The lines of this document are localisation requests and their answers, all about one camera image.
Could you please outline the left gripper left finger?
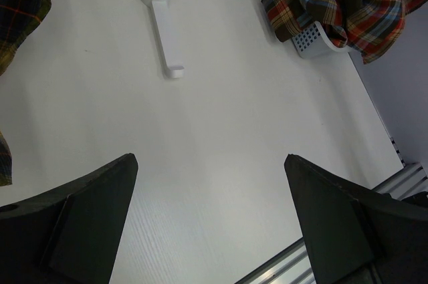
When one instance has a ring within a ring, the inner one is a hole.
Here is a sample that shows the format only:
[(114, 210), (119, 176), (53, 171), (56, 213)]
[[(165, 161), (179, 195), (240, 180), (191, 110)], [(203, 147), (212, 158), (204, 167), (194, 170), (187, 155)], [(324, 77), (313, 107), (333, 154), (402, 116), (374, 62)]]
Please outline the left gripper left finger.
[(138, 162), (125, 154), (1, 207), (2, 283), (109, 283)]

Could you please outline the red plaid shirt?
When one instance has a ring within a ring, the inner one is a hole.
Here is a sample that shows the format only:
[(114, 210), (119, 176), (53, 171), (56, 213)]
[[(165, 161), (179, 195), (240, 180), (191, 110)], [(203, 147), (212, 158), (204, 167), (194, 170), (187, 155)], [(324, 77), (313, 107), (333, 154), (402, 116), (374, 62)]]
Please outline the red plaid shirt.
[(280, 42), (319, 22), (338, 48), (348, 46), (365, 64), (383, 56), (405, 28), (406, 16), (427, 0), (261, 0)]

